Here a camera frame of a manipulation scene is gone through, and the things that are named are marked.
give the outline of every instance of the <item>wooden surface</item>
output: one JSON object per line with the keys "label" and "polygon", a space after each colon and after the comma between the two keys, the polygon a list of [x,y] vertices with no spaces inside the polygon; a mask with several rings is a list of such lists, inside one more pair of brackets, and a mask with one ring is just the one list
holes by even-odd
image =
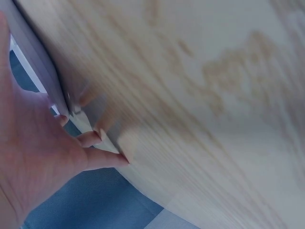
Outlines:
{"label": "wooden surface", "polygon": [[17,2],[142,193],[201,228],[305,227],[304,1]]}

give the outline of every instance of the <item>hand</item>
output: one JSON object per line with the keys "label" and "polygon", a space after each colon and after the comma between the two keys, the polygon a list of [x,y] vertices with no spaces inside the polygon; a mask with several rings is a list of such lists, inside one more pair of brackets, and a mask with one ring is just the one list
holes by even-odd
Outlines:
{"label": "hand", "polygon": [[69,136],[62,128],[68,118],[51,115],[46,94],[18,86],[9,49],[10,31],[0,12],[0,194],[22,224],[32,209],[80,172],[128,162],[122,155],[87,148],[101,141],[95,132]]}

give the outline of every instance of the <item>finger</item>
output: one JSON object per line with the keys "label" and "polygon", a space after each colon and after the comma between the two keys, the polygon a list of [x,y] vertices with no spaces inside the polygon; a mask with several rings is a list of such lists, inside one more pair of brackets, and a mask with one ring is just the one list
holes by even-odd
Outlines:
{"label": "finger", "polygon": [[99,95],[99,92],[96,90],[96,88],[92,84],[87,85],[80,95],[80,99],[78,101],[79,105],[81,107],[88,105],[98,95]]}
{"label": "finger", "polygon": [[37,92],[36,95],[40,96],[42,100],[44,100],[44,103],[48,105],[49,109],[54,105],[47,93]]}
{"label": "finger", "polygon": [[10,29],[6,17],[0,11],[0,67],[9,65]]}
{"label": "finger", "polygon": [[85,148],[84,150],[88,157],[88,165],[86,170],[123,167],[129,165],[126,158],[121,154],[115,154],[96,148]]}
{"label": "finger", "polygon": [[94,131],[81,134],[76,137],[76,139],[80,142],[82,147],[90,147],[94,144],[99,144],[102,141]]}
{"label": "finger", "polygon": [[99,134],[102,140],[119,118],[120,110],[116,108],[114,103],[108,102],[105,112],[94,125],[94,130]]}
{"label": "finger", "polygon": [[61,126],[65,126],[68,122],[68,118],[64,115],[56,115],[54,116],[54,118],[56,119],[56,121],[61,125]]}

